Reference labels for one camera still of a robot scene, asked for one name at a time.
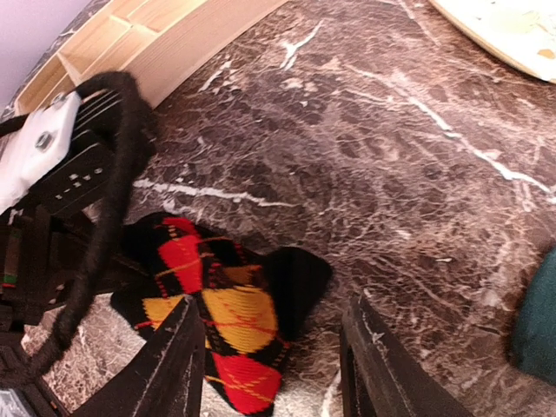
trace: white board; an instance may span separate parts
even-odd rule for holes
[[[430,0],[476,43],[514,68],[556,83],[556,0]]]

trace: wooden shelf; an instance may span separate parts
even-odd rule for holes
[[[25,114],[38,109],[49,97],[63,92],[63,87],[68,86],[68,90],[75,88],[71,83],[65,68],[57,56],[53,56],[40,70],[35,79],[39,78],[40,83],[29,83],[16,99],[17,114]]]
[[[109,49],[102,53],[84,72],[85,79],[108,70],[120,70],[153,43],[156,34],[141,26],[129,28]]]
[[[97,59],[108,53],[113,45],[118,44],[130,27],[129,23],[123,23],[103,13],[101,18],[93,17],[76,33],[78,35],[76,39],[81,42],[67,42],[59,53],[83,74]]]
[[[204,3],[206,0],[150,0],[130,13],[127,18],[133,24],[141,24],[162,32]]]
[[[127,70],[156,107],[212,56],[287,0],[112,0],[16,98],[17,114],[94,74]]]

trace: red and yellow argyle sock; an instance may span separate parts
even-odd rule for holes
[[[272,415],[291,342],[331,268],[298,248],[260,256],[166,213],[126,227],[122,246],[153,279],[114,293],[112,307],[148,339],[192,295],[205,323],[207,381],[236,411]]]

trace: dark green cushion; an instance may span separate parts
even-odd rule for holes
[[[556,250],[543,261],[513,332],[514,365],[556,385]]]

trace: marble floor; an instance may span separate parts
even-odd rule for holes
[[[511,368],[505,348],[556,236],[555,92],[426,0],[292,0],[157,110],[159,154],[130,220],[166,209],[334,265],[277,417],[341,416],[338,329],[362,293],[474,415],[554,415],[556,387]],[[30,329],[30,351],[51,320]],[[102,297],[48,381],[73,409],[140,346]],[[233,414],[205,387],[202,415]]]

